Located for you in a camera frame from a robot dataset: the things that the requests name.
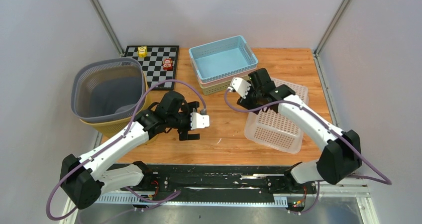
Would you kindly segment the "large white perforated basket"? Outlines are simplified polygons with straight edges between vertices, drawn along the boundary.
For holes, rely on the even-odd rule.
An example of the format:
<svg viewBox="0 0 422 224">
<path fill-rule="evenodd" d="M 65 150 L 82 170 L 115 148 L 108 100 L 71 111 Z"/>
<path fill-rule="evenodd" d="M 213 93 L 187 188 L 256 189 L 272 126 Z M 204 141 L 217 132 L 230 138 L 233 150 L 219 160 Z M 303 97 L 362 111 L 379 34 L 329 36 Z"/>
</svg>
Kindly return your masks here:
<svg viewBox="0 0 422 224">
<path fill-rule="evenodd" d="M 290 154 L 300 151 L 303 135 L 297 125 L 273 110 L 249 113 L 244 127 L 248 140 Z"/>
</svg>

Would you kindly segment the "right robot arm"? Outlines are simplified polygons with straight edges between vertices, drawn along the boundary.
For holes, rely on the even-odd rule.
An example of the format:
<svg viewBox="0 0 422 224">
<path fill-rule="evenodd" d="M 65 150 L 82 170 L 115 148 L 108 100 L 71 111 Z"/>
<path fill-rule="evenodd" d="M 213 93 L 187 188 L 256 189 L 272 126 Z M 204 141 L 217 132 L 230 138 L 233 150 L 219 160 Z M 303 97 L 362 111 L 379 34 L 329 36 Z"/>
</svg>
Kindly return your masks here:
<svg viewBox="0 0 422 224">
<path fill-rule="evenodd" d="M 344 131 L 309 108 L 288 85 L 276 85 L 265 68 L 248 74 L 249 80 L 235 77 L 229 90 L 239 94 L 241 112 L 272 110 L 292 121 L 321 150 L 319 159 L 299 162 L 284 174 L 287 191 L 296 193 L 304 183 L 326 181 L 337 184 L 362 166 L 360 137 Z"/>
</svg>

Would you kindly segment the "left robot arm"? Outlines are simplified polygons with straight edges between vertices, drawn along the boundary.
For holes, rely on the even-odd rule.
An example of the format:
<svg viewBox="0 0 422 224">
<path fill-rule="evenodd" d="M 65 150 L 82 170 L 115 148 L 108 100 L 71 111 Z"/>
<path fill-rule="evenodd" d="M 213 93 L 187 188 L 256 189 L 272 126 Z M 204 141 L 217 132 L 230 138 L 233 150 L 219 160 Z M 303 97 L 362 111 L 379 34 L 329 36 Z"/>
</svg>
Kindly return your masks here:
<svg viewBox="0 0 422 224">
<path fill-rule="evenodd" d="M 73 154 L 65 157 L 60 187 L 80 210 L 91 206 L 100 195 L 114 190 L 136 186 L 146 191 L 152 186 L 152 177 L 143 162 L 136 161 L 113 170 L 110 167 L 159 134 L 175 129 L 180 141 L 198 140 L 200 135 L 189 134 L 189 131 L 209 125 L 210 117 L 205 109 L 199 110 L 199 102 L 188 103 L 182 94 L 169 91 L 160 102 L 142 110 L 135 121 L 101 146 L 79 157 Z"/>
</svg>

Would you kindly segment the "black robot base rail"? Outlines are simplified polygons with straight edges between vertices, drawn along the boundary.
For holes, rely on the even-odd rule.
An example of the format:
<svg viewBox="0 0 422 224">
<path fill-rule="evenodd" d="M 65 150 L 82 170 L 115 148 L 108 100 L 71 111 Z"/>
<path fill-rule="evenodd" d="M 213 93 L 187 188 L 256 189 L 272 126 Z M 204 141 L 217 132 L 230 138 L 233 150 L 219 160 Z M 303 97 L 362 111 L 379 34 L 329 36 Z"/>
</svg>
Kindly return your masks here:
<svg viewBox="0 0 422 224">
<path fill-rule="evenodd" d="M 314 199 L 364 198 L 369 191 L 363 180 L 344 179 L 336 185 L 307 182 L 289 189 L 284 166 L 149 164 L 147 183 L 120 188 L 99 197 L 99 204 L 150 206 L 263 207 L 299 212 Z"/>
</svg>

